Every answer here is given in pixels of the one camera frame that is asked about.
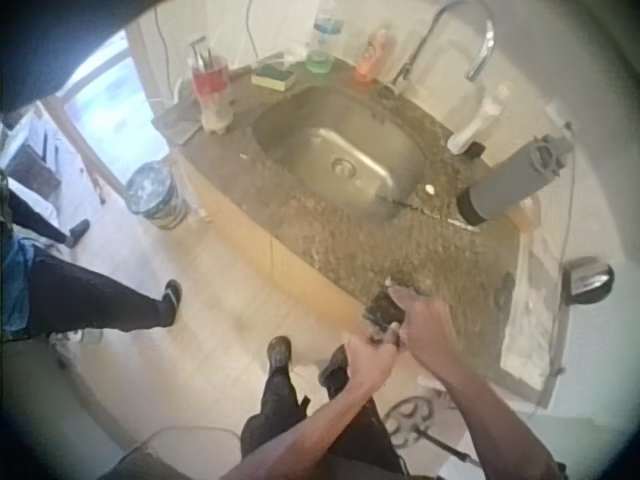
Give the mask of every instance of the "hand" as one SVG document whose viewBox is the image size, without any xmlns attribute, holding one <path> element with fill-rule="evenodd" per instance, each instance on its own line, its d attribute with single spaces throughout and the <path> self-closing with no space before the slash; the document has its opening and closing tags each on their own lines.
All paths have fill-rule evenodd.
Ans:
<svg viewBox="0 0 640 480">
<path fill-rule="evenodd" d="M 408 288 L 391 287 L 389 295 L 405 311 L 400 338 L 411 355 L 436 377 L 460 360 L 449 306 Z"/>
<path fill-rule="evenodd" d="M 398 331 L 392 324 L 379 346 L 371 345 L 359 337 L 351 337 L 345 345 L 349 360 L 349 384 L 363 389 L 367 397 L 380 390 L 391 375 L 398 355 Z"/>
</svg>

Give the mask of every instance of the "granite countertop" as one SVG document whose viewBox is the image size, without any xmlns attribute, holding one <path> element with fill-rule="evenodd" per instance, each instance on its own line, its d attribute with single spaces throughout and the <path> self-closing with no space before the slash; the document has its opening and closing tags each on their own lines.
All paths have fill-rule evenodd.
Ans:
<svg viewBox="0 0 640 480">
<path fill-rule="evenodd" d="M 251 125 L 270 105 L 311 85 L 340 88 L 378 102 L 422 149 L 424 175 L 407 203 L 446 217 L 455 215 L 456 195 L 490 170 L 482 160 L 449 153 L 451 134 L 410 101 L 384 106 L 371 95 L 377 85 L 361 87 L 351 68 L 336 62 L 316 76 L 294 66 L 298 79 L 286 93 L 251 85 L 250 75 L 232 83 L 235 117 L 225 135 L 198 131 L 180 147 L 182 155 L 211 184 L 322 275 L 368 305 L 387 277 L 445 299 L 452 309 L 460 344 L 475 367 L 496 384 L 524 397 L 535 390 L 500 369 L 500 352 L 509 317 L 496 302 L 505 275 L 515 277 L 519 233 L 506 218 L 469 232 L 411 209 L 383 223 L 350 217 L 270 160 L 256 143 Z M 425 192 L 425 184 L 436 194 Z"/>
</svg>

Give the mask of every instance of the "white bottle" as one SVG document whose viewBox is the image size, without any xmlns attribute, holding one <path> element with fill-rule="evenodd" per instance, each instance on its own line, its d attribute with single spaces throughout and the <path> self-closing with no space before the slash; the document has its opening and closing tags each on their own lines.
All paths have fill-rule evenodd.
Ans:
<svg viewBox="0 0 640 480">
<path fill-rule="evenodd" d="M 498 87 L 496 93 L 482 99 L 480 108 L 469 124 L 447 140 L 447 148 L 451 153 L 460 155 L 473 141 L 473 137 L 491 125 L 504 111 L 504 101 L 511 93 L 511 84 L 505 82 Z"/>
</svg>

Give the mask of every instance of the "sink drain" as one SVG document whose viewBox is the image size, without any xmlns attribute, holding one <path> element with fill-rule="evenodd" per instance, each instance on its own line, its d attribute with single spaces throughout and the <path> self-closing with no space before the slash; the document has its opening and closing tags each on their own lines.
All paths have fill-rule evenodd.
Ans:
<svg viewBox="0 0 640 480">
<path fill-rule="evenodd" d="M 343 178 L 353 178 L 356 176 L 356 167 L 345 158 L 336 157 L 331 162 L 333 173 Z"/>
</svg>

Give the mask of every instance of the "sponge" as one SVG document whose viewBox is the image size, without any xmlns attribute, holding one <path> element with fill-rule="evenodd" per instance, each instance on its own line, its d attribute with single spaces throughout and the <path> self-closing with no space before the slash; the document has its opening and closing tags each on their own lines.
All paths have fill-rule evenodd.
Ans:
<svg viewBox="0 0 640 480">
<path fill-rule="evenodd" d="M 254 85 L 271 88 L 279 92 L 286 91 L 295 80 L 295 73 L 289 70 L 280 70 L 273 65 L 261 65 L 251 75 L 251 83 Z"/>
</svg>

